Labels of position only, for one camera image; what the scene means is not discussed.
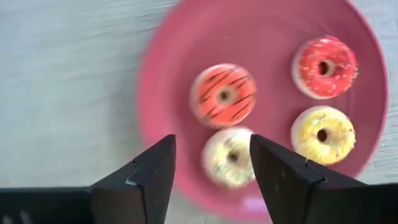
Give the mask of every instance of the gray table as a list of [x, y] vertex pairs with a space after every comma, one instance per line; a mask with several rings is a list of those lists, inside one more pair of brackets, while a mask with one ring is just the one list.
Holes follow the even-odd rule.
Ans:
[[[142, 150], [137, 69], [171, 0], [0, 0], [0, 187], [89, 185]], [[389, 116], [360, 179], [398, 182], [398, 2], [356, 0], [389, 67]], [[167, 223], [234, 223], [173, 194]]]

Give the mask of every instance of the red icing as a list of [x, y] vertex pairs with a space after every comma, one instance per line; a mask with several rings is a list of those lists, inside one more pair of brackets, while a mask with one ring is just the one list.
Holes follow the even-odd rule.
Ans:
[[[329, 77], [320, 74], [319, 64], [329, 60], [335, 70]], [[354, 53], [336, 37], [311, 40], [300, 59], [299, 72], [307, 88], [319, 96], [332, 97], [346, 91], [357, 75]]]

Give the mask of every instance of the orange donut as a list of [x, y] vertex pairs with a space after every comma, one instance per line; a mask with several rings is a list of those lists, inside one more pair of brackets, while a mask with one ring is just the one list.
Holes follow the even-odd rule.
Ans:
[[239, 65], [214, 65], [199, 74], [190, 101], [193, 113], [203, 124], [228, 127], [251, 112], [256, 102], [256, 85], [250, 73]]

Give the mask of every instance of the donut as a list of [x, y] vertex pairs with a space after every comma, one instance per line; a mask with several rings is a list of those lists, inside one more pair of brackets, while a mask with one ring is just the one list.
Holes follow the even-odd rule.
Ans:
[[355, 130], [339, 110], [314, 106], [297, 117], [290, 138], [295, 152], [327, 166], [343, 160], [354, 148]]
[[250, 73], [229, 63], [214, 65], [194, 81], [190, 94], [193, 113], [204, 125], [225, 128], [241, 122], [256, 102]]
[[247, 128], [233, 127], [209, 138], [202, 152], [202, 165], [215, 184], [238, 189], [255, 179], [249, 152], [251, 134]]
[[317, 100], [342, 94], [351, 87], [357, 74], [353, 51], [329, 35], [304, 44], [292, 62], [292, 76], [297, 88]]

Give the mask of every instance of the pink plate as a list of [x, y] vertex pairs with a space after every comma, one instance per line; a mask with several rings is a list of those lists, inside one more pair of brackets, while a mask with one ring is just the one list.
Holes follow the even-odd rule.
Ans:
[[[290, 64], [305, 41], [329, 34], [356, 53], [359, 75], [348, 92], [312, 100], [290, 78]], [[235, 63], [257, 83], [257, 104], [241, 125], [291, 148], [294, 119], [315, 105], [347, 114], [357, 143], [331, 166], [356, 177], [373, 155], [387, 113], [387, 73], [377, 40], [359, 12], [344, 0], [186, 0], [159, 27], [139, 80], [141, 133], [146, 146], [177, 135], [175, 183], [205, 209], [229, 218], [268, 220], [256, 183], [228, 191], [206, 178], [201, 150], [215, 130], [204, 127], [188, 104], [191, 85], [204, 69]]]

